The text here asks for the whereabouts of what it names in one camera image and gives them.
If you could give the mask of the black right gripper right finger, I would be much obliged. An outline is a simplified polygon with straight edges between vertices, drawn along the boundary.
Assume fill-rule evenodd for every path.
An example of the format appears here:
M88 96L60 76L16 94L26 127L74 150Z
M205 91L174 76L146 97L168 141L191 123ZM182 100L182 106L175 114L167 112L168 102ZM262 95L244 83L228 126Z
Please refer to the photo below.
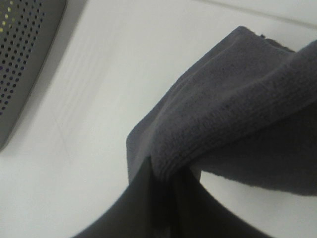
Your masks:
M179 238L249 238L248 226L227 211L188 169L173 178Z

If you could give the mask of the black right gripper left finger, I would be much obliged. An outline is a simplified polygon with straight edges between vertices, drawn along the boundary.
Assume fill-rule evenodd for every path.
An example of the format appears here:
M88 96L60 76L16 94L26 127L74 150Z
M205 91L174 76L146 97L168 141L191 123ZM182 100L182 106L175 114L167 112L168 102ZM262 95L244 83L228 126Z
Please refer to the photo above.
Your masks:
M78 238L169 238L169 187L154 176L146 158L127 189Z

